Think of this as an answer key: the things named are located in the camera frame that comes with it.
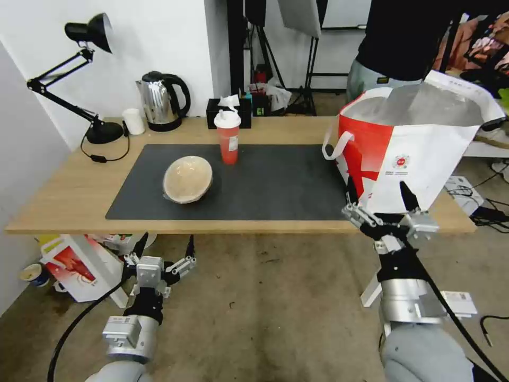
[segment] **black desk lamp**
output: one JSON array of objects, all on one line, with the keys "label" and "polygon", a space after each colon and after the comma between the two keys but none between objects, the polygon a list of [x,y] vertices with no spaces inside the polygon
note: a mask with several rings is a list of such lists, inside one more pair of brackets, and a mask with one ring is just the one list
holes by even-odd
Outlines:
[{"label": "black desk lamp", "polygon": [[[77,71],[79,68],[92,62],[94,50],[89,48],[88,42],[93,42],[97,47],[107,51],[108,53],[111,53],[111,48],[108,44],[108,35],[110,35],[111,24],[108,16],[105,13],[100,13],[94,16],[88,22],[88,24],[67,23],[65,24],[64,30],[67,37],[73,41],[76,41],[78,46],[83,49],[71,58],[58,64],[54,68],[51,68],[45,73],[42,73],[40,76],[28,80],[27,86],[35,93],[39,93],[40,95],[50,99],[53,102],[56,102],[60,106],[65,107],[73,113],[78,114],[80,117],[90,121],[90,127],[86,132],[86,138],[90,143],[101,144],[113,142],[124,134],[122,126],[112,122],[104,122],[99,119],[99,115],[96,113],[87,111],[76,105],[72,105],[71,103],[63,100],[60,97],[57,97],[48,91],[48,88],[54,83],[60,81],[71,73]],[[85,59],[85,62],[80,63],[78,66],[66,72],[52,74],[56,70],[79,57]]]}]

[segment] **lamp arm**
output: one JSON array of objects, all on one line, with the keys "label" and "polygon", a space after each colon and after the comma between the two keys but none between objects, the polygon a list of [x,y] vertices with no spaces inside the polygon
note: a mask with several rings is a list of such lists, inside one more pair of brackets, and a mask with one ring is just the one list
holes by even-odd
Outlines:
[{"label": "lamp arm", "polygon": [[[67,77],[71,73],[74,73],[75,71],[82,68],[83,66],[91,63],[93,60],[93,53],[94,53],[94,51],[89,48],[84,48],[84,49],[80,50],[74,56],[68,58],[67,60],[63,61],[62,63],[58,64],[57,66],[51,68],[47,72],[44,72],[40,76],[28,80],[27,87],[31,91],[38,93],[43,97],[46,97],[47,99],[59,104],[62,107],[65,107],[67,110],[70,110],[75,114],[78,114],[80,117],[85,118],[86,120],[88,120],[90,122],[94,121],[95,119],[97,119],[97,116],[95,114],[87,112],[84,109],[82,109],[76,105],[73,105],[73,104],[67,102],[66,100],[63,100],[62,98],[54,95],[53,93],[50,93],[47,89],[49,86],[53,85],[55,82],[60,81],[61,79]],[[73,61],[79,57],[83,57],[85,59],[85,62],[79,64],[75,68],[68,70],[67,72],[64,72],[61,74],[56,74],[54,77],[50,76],[50,74],[53,73],[54,71],[60,69],[64,65],[67,65],[68,63],[70,63],[71,61]],[[52,78],[52,80],[48,83],[43,83],[43,81],[47,80],[49,77]]]}]

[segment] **logo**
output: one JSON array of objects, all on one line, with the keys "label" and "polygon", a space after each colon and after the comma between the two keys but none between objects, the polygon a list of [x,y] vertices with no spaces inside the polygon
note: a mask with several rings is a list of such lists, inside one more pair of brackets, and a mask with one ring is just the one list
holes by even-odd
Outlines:
[{"label": "logo", "polygon": [[408,166],[409,161],[410,161],[410,157],[408,155],[398,155],[394,159],[392,166],[394,168],[404,169]]}]

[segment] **red tumbler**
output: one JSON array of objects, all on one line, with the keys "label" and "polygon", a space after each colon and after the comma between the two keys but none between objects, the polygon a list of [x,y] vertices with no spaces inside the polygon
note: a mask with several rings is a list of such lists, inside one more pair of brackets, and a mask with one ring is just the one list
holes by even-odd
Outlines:
[{"label": "red tumbler", "polygon": [[214,124],[219,133],[223,162],[235,164],[239,155],[239,114],[237,111],[220,110],[214,118]]}]

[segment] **electric kettle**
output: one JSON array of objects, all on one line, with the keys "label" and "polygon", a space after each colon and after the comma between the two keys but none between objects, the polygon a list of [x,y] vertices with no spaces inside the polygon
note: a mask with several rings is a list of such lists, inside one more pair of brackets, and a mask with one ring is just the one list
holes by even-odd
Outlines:
[{"label": "electric kettle", "polygon": [[[182,124],[182,118],[186,116],[191,106],[191,97],[181,78],[174,74],[153,71],[143,75],[141,81],[136,81],[136,85],[151,130],[167,132]],[[179,86],[186,98],[186,104],[182,109],[173,85]]]}]

